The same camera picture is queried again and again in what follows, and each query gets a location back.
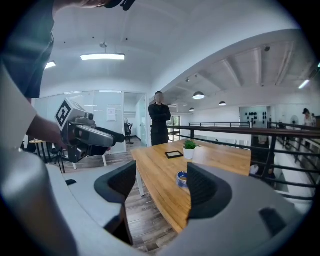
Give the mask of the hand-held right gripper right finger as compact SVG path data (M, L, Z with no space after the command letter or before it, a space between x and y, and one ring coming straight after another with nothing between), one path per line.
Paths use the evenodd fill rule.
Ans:
M187 226L162 256L271 256L304 219L292 203L253 177L189 163L187 187Z

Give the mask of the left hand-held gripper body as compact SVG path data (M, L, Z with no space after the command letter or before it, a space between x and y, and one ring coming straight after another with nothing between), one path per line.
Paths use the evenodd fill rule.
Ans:
M94 115L77 102L65 98L54 118L60 130L61 140L67 146L68 160L78 163L86 157L89 149L88 144L82 141L85 133L79 126L94 128Z

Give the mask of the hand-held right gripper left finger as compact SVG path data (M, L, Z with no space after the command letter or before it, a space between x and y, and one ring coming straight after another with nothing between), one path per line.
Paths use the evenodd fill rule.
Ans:
M125 218L125 202L136 182L136 162L67 173L69 189L80 206L101 227L117 227Z

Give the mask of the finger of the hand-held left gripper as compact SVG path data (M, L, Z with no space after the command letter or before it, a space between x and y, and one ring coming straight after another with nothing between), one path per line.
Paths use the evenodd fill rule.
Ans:
M101 146L89 146L87 150L87 155L90 157L93 156L103 156L107 151L110 151L110 147L101 147Z
M86 145L105 148L125 141L125 135L98 126L76 125L74 135Z

